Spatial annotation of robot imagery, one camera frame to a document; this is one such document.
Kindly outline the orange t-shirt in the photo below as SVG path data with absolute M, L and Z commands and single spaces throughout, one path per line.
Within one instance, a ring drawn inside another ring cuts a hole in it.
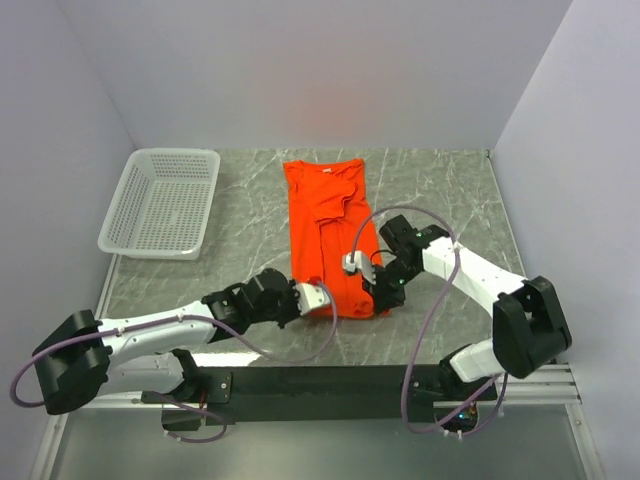
M 299 282 L 322 280 L 341 317 L 373 317 L 374 303 L 362 280 L 346 275 L 342 269 L 342 257 L 353 247 L 377 262 L 381 260 L 373 224 L 359 229 L 371 214 L 365 161 L 354 158 L 317 164 L 297 160 L 284 163 L 283 170 L 288 185 L 293 278 Z

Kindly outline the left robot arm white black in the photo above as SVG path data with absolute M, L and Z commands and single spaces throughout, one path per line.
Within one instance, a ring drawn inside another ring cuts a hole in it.
M 254 324 L 290 322 L 328 306 L 325 290 L 266 269 L 169 311 L 98 319 L 90 310 L 69 316 L 32 353 L 50 415 L 73 412 L 99 396 L 154 391 L 179 402 L 203 381 L 188 348 L 242 340 Z

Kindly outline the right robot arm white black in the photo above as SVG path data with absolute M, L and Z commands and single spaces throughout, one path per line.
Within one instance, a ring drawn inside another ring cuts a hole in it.
M 508 374 L 525 379 L 572 345 L 572 336 L 552 282 L 543 276 L 527 279 L 491 263 L 452 239 L 438 225 L 421 230 L 397 215 L 379 230 L 393 259 L 374 263 L 358 249 L 342 258 L 343 271 L 360 275 L 374 311 L 403 305 L 405 286 L 417 275 L 439 277 L 485 310 L 492 320 L 491 336 L 465 345 L 439 365 L 439 387 L 460 399 L 474 382 Z

